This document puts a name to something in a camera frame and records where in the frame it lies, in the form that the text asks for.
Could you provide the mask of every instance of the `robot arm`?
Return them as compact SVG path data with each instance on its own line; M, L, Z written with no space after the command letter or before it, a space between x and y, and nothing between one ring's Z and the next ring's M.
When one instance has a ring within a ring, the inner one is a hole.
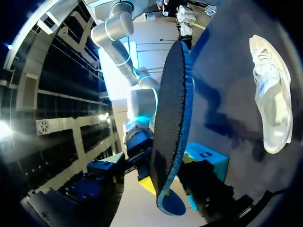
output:
M149 6L156 1L141 0L140 2ZM141 88L131 90L127 98L128 119L124 124L124 144L141 131L145 131L151 138L153 137L149 124L157 111L160 87L159 83L149 75L146 68L134 69L127 50L119 41L134 32L132 16L134 9L132 1L115 3L110 10L109 18L95 26L91 31L92 41L97 46L104 48L130 86L138 85Z

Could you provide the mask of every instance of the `light fixture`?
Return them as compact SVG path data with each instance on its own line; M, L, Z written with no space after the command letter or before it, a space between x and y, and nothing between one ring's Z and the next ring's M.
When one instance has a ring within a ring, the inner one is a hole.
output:
M99 5L108 3L110 1L113 1L113 0L85 0L86 4L91 8L95 8Z
M99 119L100 119L100 121L106 121L107 117L105 115L103 115L103 114L100 114L99 115Z
M0 121L0 140L10 135L11 135L10 127L4 121Z
M134 68L139 68L137 42L130 41L129 44L128 42L122 44L129 53ZM130 89L127 80L103 48L100 48L98 53L109 99L113 101L126 98Z

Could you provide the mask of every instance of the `black circular pad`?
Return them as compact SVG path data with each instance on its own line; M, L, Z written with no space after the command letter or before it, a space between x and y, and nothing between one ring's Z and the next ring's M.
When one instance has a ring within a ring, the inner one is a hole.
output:
M187 46L176 41L166 58L158 97L150 176L157 206L171 215L181 215L164 198L181 164L189 134L193 105L192 67Z

